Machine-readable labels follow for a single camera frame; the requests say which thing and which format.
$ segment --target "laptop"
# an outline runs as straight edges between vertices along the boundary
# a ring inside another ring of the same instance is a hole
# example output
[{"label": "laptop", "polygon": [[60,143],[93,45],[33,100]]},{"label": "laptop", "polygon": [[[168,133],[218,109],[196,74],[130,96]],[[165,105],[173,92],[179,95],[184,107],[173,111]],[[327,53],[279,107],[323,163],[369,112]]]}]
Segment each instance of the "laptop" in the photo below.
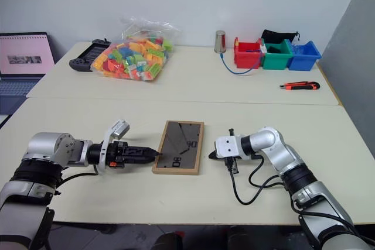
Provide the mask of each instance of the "laptop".
[{"label": "laptop", "polygon": [[0,115],[13,114],[53,66],[47,33],[0,33]]}]

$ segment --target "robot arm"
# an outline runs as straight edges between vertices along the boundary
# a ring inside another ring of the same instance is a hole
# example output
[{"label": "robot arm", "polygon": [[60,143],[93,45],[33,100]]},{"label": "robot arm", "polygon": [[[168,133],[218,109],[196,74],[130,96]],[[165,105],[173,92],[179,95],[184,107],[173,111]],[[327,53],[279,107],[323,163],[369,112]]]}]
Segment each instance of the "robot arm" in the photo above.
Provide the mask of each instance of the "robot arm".
[{"label": "robot arm", "polygon": [[125,163],[149,163],[159,153],[128,146],[121,139],[129,124],[117,121],[102,144],[74,139],[68,133],[37,133],[14,176],[0,192],[0,249],[39,249],[50,231],[54,211],[47,206],[62,184],[62,170],[70,166],[124,167]]},{"label": "robot arm", "polygon": [[[266,155],[291,200],[302,209],[298,219],[315,249],[370,249],[353,232],[354,225],[347,212],[274,128],[264,127],[250,136],[234,136],[231,132],[230,136],[217,138],[215,148],[217,158],[232,158],[234,170],[237,170],[236,157],[247,160],[257,152]],[[309,213],[339,217],[347,223]]]}]

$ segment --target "green bin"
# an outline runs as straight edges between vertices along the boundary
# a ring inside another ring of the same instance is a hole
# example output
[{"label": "green bin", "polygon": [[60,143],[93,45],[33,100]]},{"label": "green bin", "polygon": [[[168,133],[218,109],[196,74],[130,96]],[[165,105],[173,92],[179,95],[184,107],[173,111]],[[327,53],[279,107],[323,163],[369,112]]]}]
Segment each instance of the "green bin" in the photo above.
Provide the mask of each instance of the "green bin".
[{"label": "green bin", "polygon": [[[287,39],[284,39],[280,44],[266,43],[267,53],[262,58],[262,65],[264,70],[283,70],[287,67],[288,61],[293,57],[293,52],[287,44]],[[280,53],[268,53],[268,49],[274,47],[280,50]]]}]

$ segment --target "plastic bag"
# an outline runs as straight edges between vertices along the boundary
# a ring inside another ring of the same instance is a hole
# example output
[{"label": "plastic bag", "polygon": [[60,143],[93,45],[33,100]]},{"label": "plastic bag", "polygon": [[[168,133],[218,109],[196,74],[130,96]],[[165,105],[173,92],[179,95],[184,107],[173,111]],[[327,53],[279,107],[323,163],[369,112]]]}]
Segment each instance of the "plastic bag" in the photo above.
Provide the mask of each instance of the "plastic bag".
[{"label": "plastic bag", "polygon": [[135,19],[123,22],[122,42],[111,44],[93,61],[91,69],[107,77],[153,80],[172,55],[180,31],[168,23]]}]

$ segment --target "black controller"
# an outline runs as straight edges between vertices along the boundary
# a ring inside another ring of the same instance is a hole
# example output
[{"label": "black controller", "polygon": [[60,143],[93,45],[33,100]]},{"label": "black controller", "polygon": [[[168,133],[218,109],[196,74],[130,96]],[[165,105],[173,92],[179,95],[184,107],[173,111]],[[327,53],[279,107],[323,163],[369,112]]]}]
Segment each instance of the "black controller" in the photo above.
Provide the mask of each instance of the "black controller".
[{"label": "black controller", "polygon": [[111,44],[111,42],[106,39],[95,39],[91,43],[92,44],[79,55],[78,58],[70,60],[69,65],[73,70],[91,71],[90,66],[93,61]]}]

